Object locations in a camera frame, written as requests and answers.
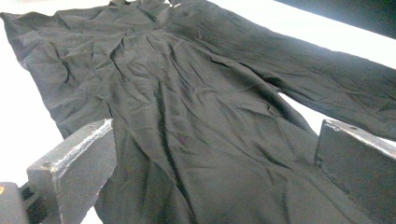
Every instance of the wrinkled fabric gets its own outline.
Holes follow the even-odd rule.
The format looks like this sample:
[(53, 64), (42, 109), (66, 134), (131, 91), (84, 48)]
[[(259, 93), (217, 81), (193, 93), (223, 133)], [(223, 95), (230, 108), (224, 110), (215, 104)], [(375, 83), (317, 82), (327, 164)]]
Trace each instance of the wrinkled fabric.
[(171, 3), (1, 14), (63, 137), (114, 119), (104, 223), (372, 223), (315, 165), (318, 137), (278, 93), (395, 140), (396, 71)]

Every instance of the white background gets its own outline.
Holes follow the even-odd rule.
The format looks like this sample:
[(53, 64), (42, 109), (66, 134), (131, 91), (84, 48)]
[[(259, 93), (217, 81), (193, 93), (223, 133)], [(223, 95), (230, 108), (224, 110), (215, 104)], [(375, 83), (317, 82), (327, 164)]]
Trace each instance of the white background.
[[(269, 0), (211, 0), (239, 15), (283, 35), (354, 54), (396, 69), (396, 40), (341, 22), (331, 21)], [(0, 11), (52, 15), (56, 10), (98, 7), (108, 0), (0, 0)], [(308, 120), (315, 132), (327, 118), (285, 96)], [(30, 74), (18, 64), (0, 21), (0, 181), (21, 186), (25, 169), (60, 142)], [(93, 209), (83, 223), (101, 223)]]

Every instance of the white surface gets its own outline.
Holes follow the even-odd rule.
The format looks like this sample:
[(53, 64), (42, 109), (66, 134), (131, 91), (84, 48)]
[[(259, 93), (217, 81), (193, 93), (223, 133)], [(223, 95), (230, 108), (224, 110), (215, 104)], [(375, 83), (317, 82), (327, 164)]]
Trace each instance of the white surface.
[[(0, 11), (52, 15), (56, 10), (104, 6), (107, 0), (0, 0)], [(275, 32), (322, 47), (355, 54), (396, 69), (396, 40), (331, 21), (274, 1), (211, 0)], [(319, 132), (325, 116), (285, 99)], [(27, 181), (28, 165), (63, 139), (44, 107), (29, 73), (18, 64), (0, 22), (0, 181)], [(101, 223), (93, 209), (83, 223)]]

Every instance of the black garment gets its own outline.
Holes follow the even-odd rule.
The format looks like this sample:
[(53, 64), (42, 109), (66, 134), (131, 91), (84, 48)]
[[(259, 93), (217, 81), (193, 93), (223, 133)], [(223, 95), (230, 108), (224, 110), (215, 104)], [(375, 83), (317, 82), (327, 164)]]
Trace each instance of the black garment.
[(206, 1), (2, 18), (64, 137), (114, 118), (105, 223), (371, 223), (315, 166), (318, 137), (277, 91), (396, 139), (396, 71)]

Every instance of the black fabric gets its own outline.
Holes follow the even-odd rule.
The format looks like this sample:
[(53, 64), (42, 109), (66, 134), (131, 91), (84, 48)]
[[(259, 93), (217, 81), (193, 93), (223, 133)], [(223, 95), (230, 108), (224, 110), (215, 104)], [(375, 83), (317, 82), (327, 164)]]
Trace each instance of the black fabric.
[(64, 137), (114, 118), (104, 223), (371, 223), (315, 166), (318, 137), (277, 91), (396, 139), (396, 72), (173, 3), (1, 14)]

